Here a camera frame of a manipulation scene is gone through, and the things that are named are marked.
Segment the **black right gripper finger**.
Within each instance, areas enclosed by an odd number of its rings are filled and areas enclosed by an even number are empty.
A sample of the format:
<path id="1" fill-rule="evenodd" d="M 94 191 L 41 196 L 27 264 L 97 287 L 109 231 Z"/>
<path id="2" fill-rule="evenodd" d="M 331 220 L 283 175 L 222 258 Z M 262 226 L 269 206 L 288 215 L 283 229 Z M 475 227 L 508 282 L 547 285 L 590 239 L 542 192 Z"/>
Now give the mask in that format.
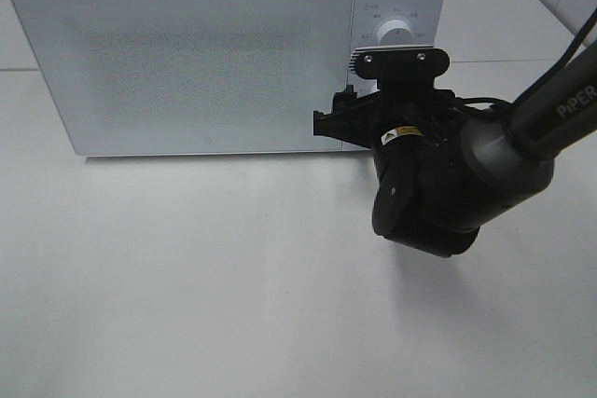
<path id="1" fill-rule="evenodd" d="M 379 97 L 378 91 L 358 96 L 354 86 L 348 84 L 344 90 L 333 95 L 329 113 L 312 113 L 312 134 L 370 149 L 373 127 L 371 117 Z"/>
<path id="2" fill-rule="evenodd" d="M 356 48 L 349 69 L 366 80 L 433 80 L 447 72 L 449 55 L 429 46 Z"/>

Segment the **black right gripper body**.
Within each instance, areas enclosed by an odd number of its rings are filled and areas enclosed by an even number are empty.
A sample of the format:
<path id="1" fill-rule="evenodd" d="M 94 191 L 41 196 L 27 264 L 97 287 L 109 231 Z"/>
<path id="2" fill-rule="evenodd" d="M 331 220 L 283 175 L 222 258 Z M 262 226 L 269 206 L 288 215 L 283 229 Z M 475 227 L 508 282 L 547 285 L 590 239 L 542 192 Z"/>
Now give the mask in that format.
<path id="1" fill-rule="evenodd" d="M 394 165 L 419 162 L 465 121 L 466 102 L 433 76 L 377 76 L 371 152 L 377 180 Z"/>

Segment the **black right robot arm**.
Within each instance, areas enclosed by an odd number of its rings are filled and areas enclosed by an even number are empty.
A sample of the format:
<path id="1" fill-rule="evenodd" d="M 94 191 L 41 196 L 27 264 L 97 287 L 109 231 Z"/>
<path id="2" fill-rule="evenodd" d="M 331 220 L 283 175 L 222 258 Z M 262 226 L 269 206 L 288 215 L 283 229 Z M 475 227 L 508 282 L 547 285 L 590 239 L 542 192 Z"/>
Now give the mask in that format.
<path id="1" fill-rule="evenodd" d="M 596 128 L 595 47 L 572 45 L 513 102 L 438 89 L 449 65 L 440 48 L 359 48 L 350 69 L 376 90 L 347 86 L 313 115 L 315 135 L 371 152 L 374 232 L 440 257 L 545 190 L 556 157 Z"/>

